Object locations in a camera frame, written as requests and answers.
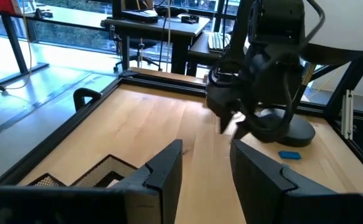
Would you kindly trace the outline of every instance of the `chair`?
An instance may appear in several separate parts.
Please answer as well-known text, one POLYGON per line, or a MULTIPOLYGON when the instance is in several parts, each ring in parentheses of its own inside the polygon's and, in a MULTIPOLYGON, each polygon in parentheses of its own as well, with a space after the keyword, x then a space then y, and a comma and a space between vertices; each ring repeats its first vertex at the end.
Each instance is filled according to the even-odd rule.
MULTIPOLYGON (((137 61, 137 67, 139 67, 139 60, 138 60, 138 58, 141 56, 140 50, 145 50, 145 49, 148 49, 148 48, 151 48, 151 47, 154 47, 154 46, 156 46, 156 42, 153 41, 153 40, 143 39, 143 44, 141 44, 140 43, 140 39, 130 38, 130 45, 129 45, 129 47, 131 49, 137 49, 137 54, 131 56, 130 57, 130 60, 131 61, 132 60, 136 60, 137 61)), ((158 63, 154 62, 149 57, 143 56, 142 61, 148 62, 148 65, 153 64, 153 65, 159 66, 158 63)), ((115 64, 115 66, 113 67, 113 71, 114 72, 118 72, 118 70, 119 70, 118 65, 120 65, 120 64, 121 64, 121 61, 115 64)))

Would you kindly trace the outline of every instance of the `white panel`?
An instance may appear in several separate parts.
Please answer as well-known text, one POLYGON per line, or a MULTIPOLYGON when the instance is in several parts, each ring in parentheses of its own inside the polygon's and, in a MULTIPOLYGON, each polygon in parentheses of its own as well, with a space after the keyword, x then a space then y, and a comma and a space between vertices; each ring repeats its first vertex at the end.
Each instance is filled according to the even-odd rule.
MULTIPOLYGON (((326 21, 311 43, 346 50, 363 50, 363 0, 316 0, 326 21)), ((306 35, 319 22, 311 5, 304 0, 306 35)))

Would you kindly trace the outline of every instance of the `black desk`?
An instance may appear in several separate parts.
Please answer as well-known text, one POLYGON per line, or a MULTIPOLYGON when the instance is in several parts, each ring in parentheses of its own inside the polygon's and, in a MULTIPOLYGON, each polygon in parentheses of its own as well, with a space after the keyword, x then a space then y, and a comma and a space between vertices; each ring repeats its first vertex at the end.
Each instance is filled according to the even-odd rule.
MULTIPOLYGON (((26 15, 26 19, 28 21, 48 22, 58 25, 107 31, 106 28, 101 27, 100 23, 109 15, 75 9, 66 9, 55 6, 43 6, 39 8, 50 9, 54 14, 53 18, 35 18, 34 14, 28 14, 26 15)), ((11 21, 11 17, 22 18, 22 15, 0 12, 0 16, 19 67, 19 73, 10 75, 0 80, 0 85, 5 85, 14 80, 17 80, 18 78, 23 77, 24 75, 28 75, 29 71, 27 69, 21 47, 19 46, 14 24, 11 21)), ((31 70, 32 72, 36 72, 37 70, 47 67, 48 65, 48 63, 38 63, 35 67, 32 67, 31 70)))
MULTIPOLYGON (((220 53, 209 51, 209 32, 204 32, 188 51, 187 75, 196 76, 197 64, 213 65, 221 57, 220 53)), ((245 42, 244 52, 247 51, 249 42, 245 42)))
MULTIPOLYGON (((206 24, 210 21, 208 18, 199 18, 197 24, 183 24, 181 15, 171 18, 171 38, 173 43, 171 72, 185 74, 187 63, 188 47, 193 43, 193 40, 200 35, 206 24)), ((107 19, 105 23, 115 26, 115 32, 122 38, 122 56, 123 70, 129 68, 129 39, 130 37, 147 38, 153 40, 162 40, 162 28, 164 19, 160 19, 155 24, 145 24, 142 22, 107 19)), ((165 24, 164 40, 167 41, 168 21, 165 24)))

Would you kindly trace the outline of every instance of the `greenery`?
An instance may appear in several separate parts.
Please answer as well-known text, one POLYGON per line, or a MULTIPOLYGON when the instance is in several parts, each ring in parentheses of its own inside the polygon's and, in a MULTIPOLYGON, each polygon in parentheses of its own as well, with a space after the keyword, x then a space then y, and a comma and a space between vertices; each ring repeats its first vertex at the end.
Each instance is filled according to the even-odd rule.
MULTIPOLYGON (((102 7, 99 2, 87 2, 86 0, 39 0, 38 2, 50 6, 65 7, 69 9, 102 12, 102 7)), ((37 33, 37 40, 39 41, 98 49, 108 48, 107 32, 61 26, 44 22, 36 22, 35 29, 37 33)))

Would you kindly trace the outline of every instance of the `metal mesh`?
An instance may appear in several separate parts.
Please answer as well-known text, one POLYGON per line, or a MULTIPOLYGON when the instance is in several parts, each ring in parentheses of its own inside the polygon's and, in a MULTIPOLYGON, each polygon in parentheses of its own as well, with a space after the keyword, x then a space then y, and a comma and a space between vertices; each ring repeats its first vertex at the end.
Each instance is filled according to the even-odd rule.
POLYGON ((29 184, 36 187, 60 187, 64 186, 59 180, 51 177, 49 174, 44 174, 43 176, 39 177, 33 183, 29 184))
POLYGON ((110 172, 115 172, 122 177, 128 177, 135 171, 134 167, 120 162, 115 157, 109 155, 100 161, 93 169, 90 169, 82 178, 77 180, 74 187, 94 187, 110 172))

